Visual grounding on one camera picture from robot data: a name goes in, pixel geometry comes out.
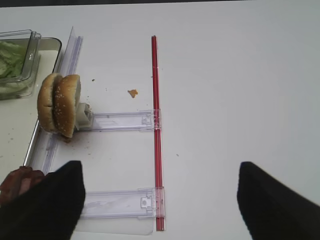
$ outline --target crumb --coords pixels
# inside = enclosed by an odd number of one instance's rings
[[[138,91],[136,89],[128,90],[128,93],[133,99],[136,97],[136,95],[138,95]]]

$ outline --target meat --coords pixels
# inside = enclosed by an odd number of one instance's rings
[[[45,177],[40,170],[33,170],[30,166],[21,166],[10,172],[0,185],[0,206],[3,206],[17,196],[27,192]]]

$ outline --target hamburger bun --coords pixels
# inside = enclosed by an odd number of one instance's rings
[[[58,132],[67,138],[72,138],[74,134],[80,94],[79,75],[68,75],[57,82],[54,91],[54,121]]]
[[[63,77],[58,73],[48,75],[42,82],[37,98],[39,124],[49,133],[58,131],[54,119],[54,91],[62,79]]]

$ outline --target clear plastic bracket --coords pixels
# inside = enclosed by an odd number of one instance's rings
[[[153,131],[161,128],[160,110],[138,112],[94,113],[91,127],[80,127],[79,132],[90,131]]]
[[[162,188],[87,192],[82,219],[162,218],[165,198]]]

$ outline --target clear plastic container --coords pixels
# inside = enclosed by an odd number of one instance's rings
[[[0,100],[30,96],[39,67],[41,35],[32,30],[0,33]]]

